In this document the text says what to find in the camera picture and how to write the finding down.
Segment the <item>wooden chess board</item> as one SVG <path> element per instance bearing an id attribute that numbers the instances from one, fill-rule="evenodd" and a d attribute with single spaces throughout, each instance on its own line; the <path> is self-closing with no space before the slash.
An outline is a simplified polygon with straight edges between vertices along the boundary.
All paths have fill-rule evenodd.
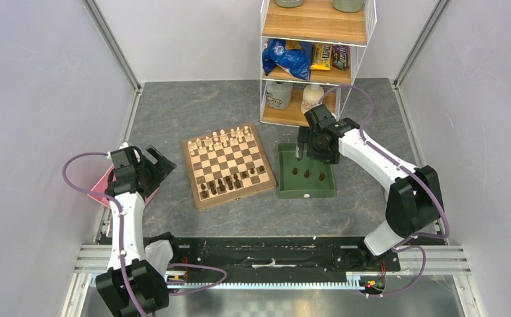
<path id="1" fill-rule="evenodd" d="M 273 190 L 277 186 L 253 123 L 186 139 L 182 148 L 195 206 L 199 210 Z M 258 171 L 259 166 L 264 167 L 264 172 Z M 250 175 L 251 168 L 255 169 L 255 175 Z M 241 177 L 243 171 L 247 172 L 247 178 Z M 242 183 L 239 189 L 234 186 L 234 173 L 238 173 Z M 226 176 L 230 176 L 233 190 L 229 190 Z M 208 185 L 211 181 L 216 185 L 216 195 L 212 195 Z M 207 198 L 201 197 L 201 184 L 206 186 Z M 225 192 L 219 191 L 220 185 L 225 186 Z"/>

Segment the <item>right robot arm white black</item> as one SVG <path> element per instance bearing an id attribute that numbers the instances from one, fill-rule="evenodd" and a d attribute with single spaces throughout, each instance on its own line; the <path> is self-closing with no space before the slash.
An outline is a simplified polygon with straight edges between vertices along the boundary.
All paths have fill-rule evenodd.
<path id="1" fill-rule="evenodd" d="M 336 164 L 346 157 L 371 175 L 387 193 L 385 220 L 358 245 L 356 261 L 365 270 L 379 266 L 384 255 L 423 228 L 445 219 L 437 172 L 418 168 L 375 142 L 363 127 L 349 118 L 337 120 L 320 104 L 304 113 L 307 126 L 298 132 L 295 157 Z"/>

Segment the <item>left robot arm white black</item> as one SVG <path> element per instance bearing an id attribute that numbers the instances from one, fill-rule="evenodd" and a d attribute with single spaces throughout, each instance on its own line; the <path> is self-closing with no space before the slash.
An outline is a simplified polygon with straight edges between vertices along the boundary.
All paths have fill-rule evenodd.
<path id="1" fill-rule="evenodd" d="M 104 195 L 112 212 L 112 252 L 96 287 L 113 316 L 147 316 L 169 304 L 163 276 L 146 259 L 142 218 L 148 197 L 177 166 L 151 145 L 145 151 L 149 157 L 126 145 L 109 154 L 113 168 Z"/>

